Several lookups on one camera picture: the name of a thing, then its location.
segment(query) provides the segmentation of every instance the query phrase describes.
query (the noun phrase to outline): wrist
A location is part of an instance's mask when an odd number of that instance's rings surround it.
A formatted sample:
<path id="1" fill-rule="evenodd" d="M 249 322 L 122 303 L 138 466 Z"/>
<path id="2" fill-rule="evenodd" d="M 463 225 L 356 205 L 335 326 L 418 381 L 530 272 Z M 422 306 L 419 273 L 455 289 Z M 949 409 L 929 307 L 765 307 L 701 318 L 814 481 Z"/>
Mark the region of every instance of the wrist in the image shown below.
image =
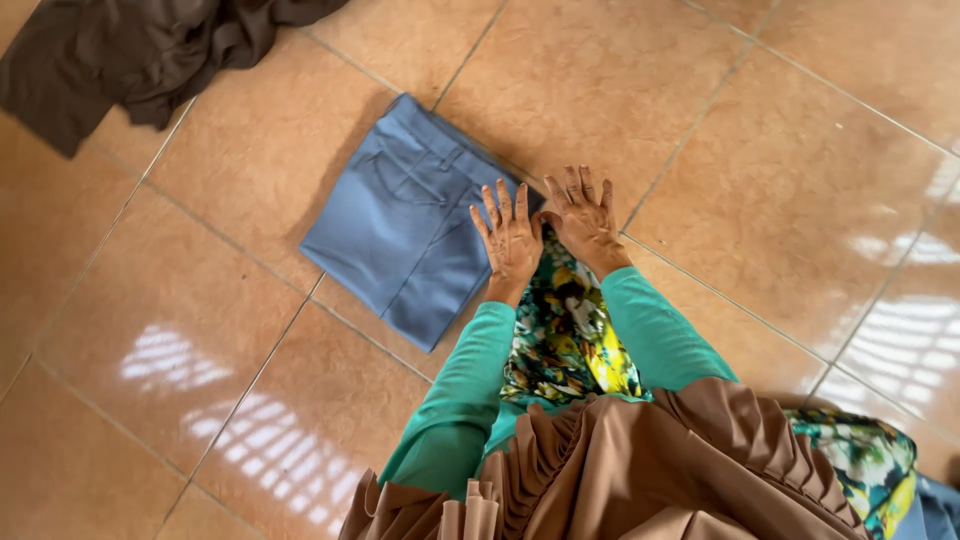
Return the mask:
<path id="1" fill-rule="evenodd" d="M 502 302 L 516 309 L 528 282 L 529 280 L 520 282 L 506 275 L 493 272 L 487 284 L 487 294 L 484 295 L 484 302 Z"/>
<path id="2" fill-rule="evenodd" d="M 627 255 L 627 248 L 623 244 L 616 243 L 609 248 L 605 248 L 603 253 L 597 257 L 591 258 L 591 261 L 587 263 L 587 268 L 590 269 L 590 272 L 593 272 L 597 281 L 602 283 L 613 272 L 633 265 L 634 262 Z"/>

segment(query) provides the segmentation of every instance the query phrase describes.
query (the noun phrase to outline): hand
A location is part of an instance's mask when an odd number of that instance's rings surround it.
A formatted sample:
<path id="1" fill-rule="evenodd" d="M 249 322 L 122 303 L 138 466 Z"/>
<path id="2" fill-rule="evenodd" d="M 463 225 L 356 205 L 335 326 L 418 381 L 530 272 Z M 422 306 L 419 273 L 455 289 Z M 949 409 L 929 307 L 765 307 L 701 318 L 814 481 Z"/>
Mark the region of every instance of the hand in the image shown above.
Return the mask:
<path id="1" fill-rule="evenodd" d="M 603 181 L 603 195 L 597 201 L 589 167 L 580 165 L 579 175 L 570 165 L 564 170 L 564 186 L 552 176 L 544 177 L 557 212 L 546 211 L 543 219 L 557 232 L 567 251 L 603 282 L 610 272 L 633 265 L 613 219 L 613 183 L 610 179 Z"/>
<path id="2" fill-rule="evenodd" d="M 528 217 L 527 189 L 527 184 L 523 184 L 516 191 L 515 217 L 513 201 L 502 178 L 496 181 L 499 208 L 493 201 L 490 187 L 483 186 L 483 202 L 493 224 L 492 231 L 480 216 L 480 210 L 474 205 L 470 206 L 470 217 L 483 237 L 483 245 L 487 248 L 493 269 L 485 300 L 502 302 L 514 308 L 520 303 L 523 290 L 537 271 L 540 254 L 543 253 L 540 212 Z"/>

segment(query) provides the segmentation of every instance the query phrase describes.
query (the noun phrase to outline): brown cloth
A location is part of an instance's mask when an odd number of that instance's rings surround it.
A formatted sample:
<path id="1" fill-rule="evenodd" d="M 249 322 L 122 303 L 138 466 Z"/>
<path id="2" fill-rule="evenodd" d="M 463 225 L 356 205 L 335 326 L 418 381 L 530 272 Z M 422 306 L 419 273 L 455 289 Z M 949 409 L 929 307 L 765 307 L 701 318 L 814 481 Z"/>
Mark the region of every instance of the brown cloth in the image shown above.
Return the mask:
<path id="1" fill-rule="evenodd" d="M 870 538 L 826 457 L 773 400 L 717 378 L 650 403 L 590 397 L 517 418 L 466 504 L 373 471 L 341 540 Z"/>
<path id="2" fill-rule="evenodd" d="M 0 107 L 72 158 L 113 104 L 166 128 L 224 68 L 256 65 L 279 25 L 347 0 L 43 0 L 0 59 Z"/>

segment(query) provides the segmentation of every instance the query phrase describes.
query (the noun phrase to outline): glossy floor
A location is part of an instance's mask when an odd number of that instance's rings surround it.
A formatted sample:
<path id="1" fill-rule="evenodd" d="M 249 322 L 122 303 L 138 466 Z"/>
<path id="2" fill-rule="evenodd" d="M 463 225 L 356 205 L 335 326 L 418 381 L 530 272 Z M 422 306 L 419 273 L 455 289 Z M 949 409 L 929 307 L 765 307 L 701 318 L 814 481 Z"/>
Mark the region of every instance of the glossy floor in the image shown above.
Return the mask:
<path id="1" fill-rule="evenodd" d="M 0 48 L 35 0 L 0 7 Z M 398 91 L 538 178 L 590 163 L 744 382 L 960 469 L 960 8 L 351 0 L 163 133 L 0 115 L 0 536 L 332 538 L 431 355 L 296 246 Z"/>

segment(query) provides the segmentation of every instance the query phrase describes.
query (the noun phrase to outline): brown ruffled fabric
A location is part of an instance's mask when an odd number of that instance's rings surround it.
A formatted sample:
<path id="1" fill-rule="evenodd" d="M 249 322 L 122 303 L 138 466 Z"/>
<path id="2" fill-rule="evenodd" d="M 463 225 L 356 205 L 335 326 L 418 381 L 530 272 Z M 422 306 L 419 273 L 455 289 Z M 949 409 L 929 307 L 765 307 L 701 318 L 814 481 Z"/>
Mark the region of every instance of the brown ruffled fabric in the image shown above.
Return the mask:
<path id="1" fill-rule="evenodd" d="M 700 379 L 652 403 L 532 405 L 466 504 L 369 471 L 341 539 L 868 539 L 833 469 L 773 400 Z"/>

